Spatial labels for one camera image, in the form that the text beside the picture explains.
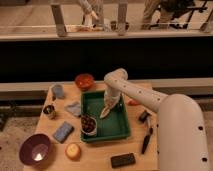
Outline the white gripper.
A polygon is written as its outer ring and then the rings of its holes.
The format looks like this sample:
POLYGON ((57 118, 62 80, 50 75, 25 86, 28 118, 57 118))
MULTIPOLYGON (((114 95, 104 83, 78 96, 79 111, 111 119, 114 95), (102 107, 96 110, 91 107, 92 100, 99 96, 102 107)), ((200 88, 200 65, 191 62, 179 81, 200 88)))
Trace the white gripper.
POLYGON ((104 106, 106 109, 113 109, 120 100, 121 93, 112 93, 109 90, 104 92, 104 106))

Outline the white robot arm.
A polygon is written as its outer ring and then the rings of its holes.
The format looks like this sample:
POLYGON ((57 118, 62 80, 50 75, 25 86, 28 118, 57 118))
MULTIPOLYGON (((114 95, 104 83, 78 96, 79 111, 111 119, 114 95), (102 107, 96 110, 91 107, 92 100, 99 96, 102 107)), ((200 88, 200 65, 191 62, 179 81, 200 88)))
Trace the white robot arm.
POLYGON ((122 93, 157 114, 159 171, 212 171, 202 110, 184 94, 165 94, 128 81, 119 68, 104 77, 105 105, 113 108, 122 93))

